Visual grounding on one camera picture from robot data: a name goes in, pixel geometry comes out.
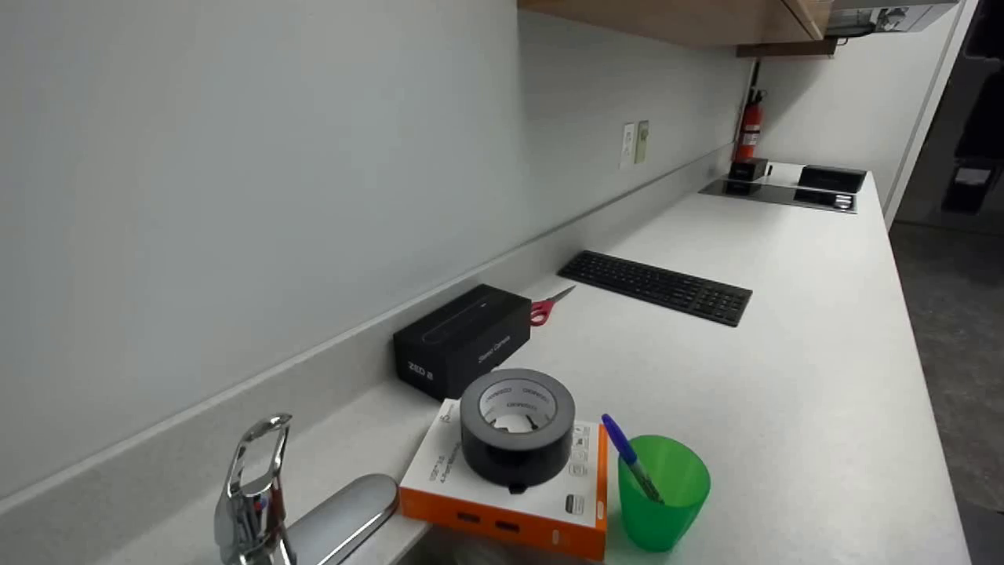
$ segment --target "wooden cabinet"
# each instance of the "wooden cabinet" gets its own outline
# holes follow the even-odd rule
[[[833,0],[517,0],[522,8],[674,44],[821,41]]]

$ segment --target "floor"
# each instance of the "floor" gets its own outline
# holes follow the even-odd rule
[[[977,565],[1004,561],[1004,234],[897,221],[904,295]]]

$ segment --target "electrical outlet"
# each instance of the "electrical outlet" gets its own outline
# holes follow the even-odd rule
[[[635,167],[635,151],[638,151],[638,122],[625,122],[623,136],[623,168]]]
[[[650,118],[639,118],[635,131],[635,162],[647,162],[647,155],[650,155]]]

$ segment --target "blue pen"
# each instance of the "blue pen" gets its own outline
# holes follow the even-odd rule
[[[652,482],[652,476],[639,468],[635,444],[628,442],[625,431],[615,424],[615,418],[602,414],[602,427],[610,433],[610,439],[615,442],[615,447],[623,453],[628,469],[635,472],[635,481],[639,482],[639,488],[661,504],[661,495]]]

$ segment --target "black box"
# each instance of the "black box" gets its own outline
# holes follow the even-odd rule
[[[399,378],[432,398],[457,398],[531,337],[531,302],[493,286],[444,303],[396,333]]]

